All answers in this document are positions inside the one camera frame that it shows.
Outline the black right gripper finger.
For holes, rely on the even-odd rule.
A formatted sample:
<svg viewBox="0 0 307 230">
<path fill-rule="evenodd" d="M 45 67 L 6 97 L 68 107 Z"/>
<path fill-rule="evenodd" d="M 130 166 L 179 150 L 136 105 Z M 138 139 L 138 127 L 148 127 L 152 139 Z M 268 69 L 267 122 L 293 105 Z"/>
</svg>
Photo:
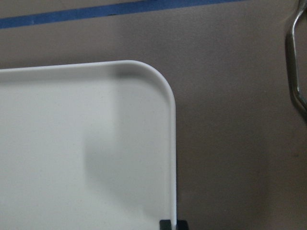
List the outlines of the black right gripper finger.
<svg viewBox="0 0 307 230">
<path fill-rule="evenodd" d="M 177 219 L 172 219 L 168 214 L 159 214 L 159 229 L 160 230 L 188 230 L 189 224 L 185 215 L 177 212 Z"/>
</svg>

